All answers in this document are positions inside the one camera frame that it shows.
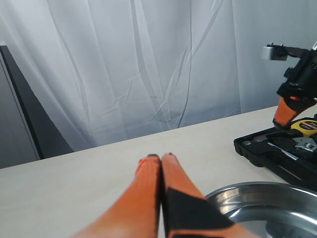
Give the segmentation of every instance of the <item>white backdrop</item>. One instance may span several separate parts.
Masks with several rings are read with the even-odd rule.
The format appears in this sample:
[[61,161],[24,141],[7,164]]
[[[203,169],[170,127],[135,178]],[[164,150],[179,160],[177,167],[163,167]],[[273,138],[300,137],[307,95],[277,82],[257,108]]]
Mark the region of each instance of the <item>white backdrop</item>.
[[277,104],[316,0],[1,0],[0,32],[74,150]]

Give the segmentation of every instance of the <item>tool kit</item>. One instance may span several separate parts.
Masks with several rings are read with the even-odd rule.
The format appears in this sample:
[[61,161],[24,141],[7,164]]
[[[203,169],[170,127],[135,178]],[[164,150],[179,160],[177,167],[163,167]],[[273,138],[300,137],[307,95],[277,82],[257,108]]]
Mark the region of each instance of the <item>tool kit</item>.
[[317,191],[317,114],[234,140],[238,154],[292,185]]

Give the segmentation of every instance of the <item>yellow tape measure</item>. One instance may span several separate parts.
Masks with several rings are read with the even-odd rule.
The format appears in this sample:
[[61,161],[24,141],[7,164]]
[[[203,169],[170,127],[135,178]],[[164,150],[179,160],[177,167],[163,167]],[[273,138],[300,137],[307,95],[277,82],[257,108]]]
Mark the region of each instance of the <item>yellow tape measure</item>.
[[317,133],[317,120],[304,119],[291,125],[292,129],[299,130],[304,137],[309,137]]

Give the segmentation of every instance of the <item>white curtain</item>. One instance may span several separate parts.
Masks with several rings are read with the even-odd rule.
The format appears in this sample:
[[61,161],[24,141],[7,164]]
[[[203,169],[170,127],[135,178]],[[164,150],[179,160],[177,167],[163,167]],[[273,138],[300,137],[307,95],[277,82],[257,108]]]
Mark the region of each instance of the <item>white curtain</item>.
[[315,0],[1,0],[0,36],[75,150],[277,104]]

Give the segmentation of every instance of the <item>white table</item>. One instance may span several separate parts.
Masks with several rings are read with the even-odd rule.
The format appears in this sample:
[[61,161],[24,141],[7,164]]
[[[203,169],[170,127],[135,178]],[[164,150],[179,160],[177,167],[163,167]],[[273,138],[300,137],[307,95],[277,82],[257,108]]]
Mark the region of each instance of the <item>white table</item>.
[[[147,154],[173,152],[203,194],[238,182],[283,182],[233,147],[235,138],[271,127],[274,112],[275,107],[2,169],[0,237],[74,234],[120,196]],[[301,117],[315,112],[316,107]]]

